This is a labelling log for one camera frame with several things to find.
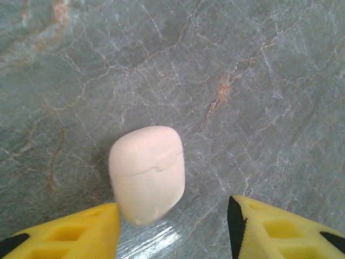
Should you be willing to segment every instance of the black rubber pad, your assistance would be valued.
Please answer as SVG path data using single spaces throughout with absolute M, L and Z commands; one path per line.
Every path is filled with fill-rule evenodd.
M 4 239 L 0 242 L 0 258 L 4 258 L 5 255 L 12 252 L 19 247 L 24 241 L 30 237 L 29 234 L 23 233 L 16 236 L 12 236 Z
M 341 236 L 334 235 L 329 232 L 320 232 L 320 234 L 327 239 L 329 243 L 337 247 L 345 255 L 345 238 Z
M 229 228 L 232 258 L 238 259 L 246 228 L 240 204 L 231 196 L 227 207 L 227 226 Z

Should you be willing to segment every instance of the gray marble surface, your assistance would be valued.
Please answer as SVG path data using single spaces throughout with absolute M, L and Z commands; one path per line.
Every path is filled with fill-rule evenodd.
M 242 194 L 345 233 L 345 1 L 1 0 L 0 237 L 113 201 L 107 154 L 173 127 L 187 185 L 117 258 L 229 258 Z

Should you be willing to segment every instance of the marble countertop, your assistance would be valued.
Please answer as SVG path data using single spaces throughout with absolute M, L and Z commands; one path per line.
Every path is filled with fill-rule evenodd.
M 229 196 L 345 233 L 345 1 L 0 3 L 0 238 L 113 201 L 111 145 L 182 137 L 186 190 L 119 259 L 229 258 Z

